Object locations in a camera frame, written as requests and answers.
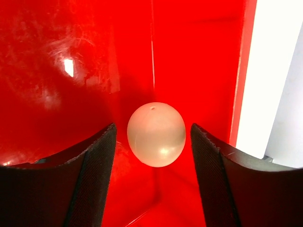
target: black object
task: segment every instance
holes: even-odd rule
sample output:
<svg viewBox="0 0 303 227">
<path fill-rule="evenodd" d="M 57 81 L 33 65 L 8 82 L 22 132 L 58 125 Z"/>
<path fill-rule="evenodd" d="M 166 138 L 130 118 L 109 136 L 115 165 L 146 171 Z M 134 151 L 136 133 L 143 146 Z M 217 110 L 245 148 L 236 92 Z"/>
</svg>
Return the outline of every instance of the black object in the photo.
<svg viewBox="0 0 303 227">
<path fill-rule="evenodd" d="M 1 227 L 100 227 L 116 127 L 43 159 L 0 166 Z"/>
<path fill-rule="evenodd" d="M 191 139 L 207 227 L 303 226 L 303 169 L 254 158 L 196 124 Z"/>
</svg>

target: ball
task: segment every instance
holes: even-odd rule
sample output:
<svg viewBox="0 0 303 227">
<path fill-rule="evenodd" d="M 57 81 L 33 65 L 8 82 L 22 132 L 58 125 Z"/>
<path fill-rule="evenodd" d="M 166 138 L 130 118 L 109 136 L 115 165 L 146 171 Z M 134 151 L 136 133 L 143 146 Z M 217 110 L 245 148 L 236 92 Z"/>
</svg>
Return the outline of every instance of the ball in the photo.
<svg viewBox="0 0 303 227">
<path fill-rule="evenodd" d="M 132 152 L 141 162 L 152 167 L 168 166 L 184 148 L 185 124 L 172 106 L 148 103 L 131 116 L 127 138 Z"/>
</svg>

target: white ball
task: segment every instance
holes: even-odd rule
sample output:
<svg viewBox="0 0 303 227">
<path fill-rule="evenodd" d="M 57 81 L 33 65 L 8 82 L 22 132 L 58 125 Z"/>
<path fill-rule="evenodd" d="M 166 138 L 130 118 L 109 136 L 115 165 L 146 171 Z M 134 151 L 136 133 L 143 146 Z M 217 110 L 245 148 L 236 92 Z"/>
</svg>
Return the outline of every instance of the white ball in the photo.
<svg viewBox="0 0 303 227">
<path fill-rule="evenodd" d="M 127 126 L 127 138 L 134 155 L 152 167 L 173 163 L 186 138 L 185 124 L 177 110 L 165 103 L 139 107 Z"/>
</svg>

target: red container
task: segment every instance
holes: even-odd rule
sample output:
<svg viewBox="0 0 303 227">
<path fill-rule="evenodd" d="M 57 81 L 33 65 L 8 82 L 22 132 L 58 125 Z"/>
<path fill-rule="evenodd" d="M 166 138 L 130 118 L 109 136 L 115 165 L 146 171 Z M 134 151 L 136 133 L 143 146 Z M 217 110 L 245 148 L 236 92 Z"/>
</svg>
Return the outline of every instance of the red container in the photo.
<svg viewBox="0 0 303 227">
<path fill-rule="evenodd" d="M 229 142 L 256 0 L 245 3 L 2 3 L 0 164 L 34 163 L 115 122 L 116 156 L 102 226 L 204 226 L 189 129 L 195 122 Z M 244 13 L 249 23 L 243 33 Z M 181 156 L 164 168 L 142 164 L 126 138 L 132 113 L 154 101 L 176 108 L 187 128 Z"/>
</svg>

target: white surface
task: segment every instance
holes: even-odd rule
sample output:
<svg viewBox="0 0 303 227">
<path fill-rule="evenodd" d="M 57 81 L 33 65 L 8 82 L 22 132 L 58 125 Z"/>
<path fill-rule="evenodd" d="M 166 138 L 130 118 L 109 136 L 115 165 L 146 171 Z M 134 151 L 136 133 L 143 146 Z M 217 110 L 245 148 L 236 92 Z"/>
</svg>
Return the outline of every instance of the white surface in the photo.
<svg viewBox="0 0 303 227">
<path fill-rule="evenodd" d="M 303 167 L 303 26 L 269 137 L 266 155 L 280 165 Z"/>
<path fill-rule="evenodd" d="M 236 147 L 263 158 L 303 22 L 303 0 L 258 0 Z"/>
<path fill-rule="evenodd" d="M 165 103 L 139 107 L 127 126 L 127 138 L 134 155 L 152 167 L 173 163 L 181 154 L 186 138 L 185 124 L 178 113 Z"/>
</svg>

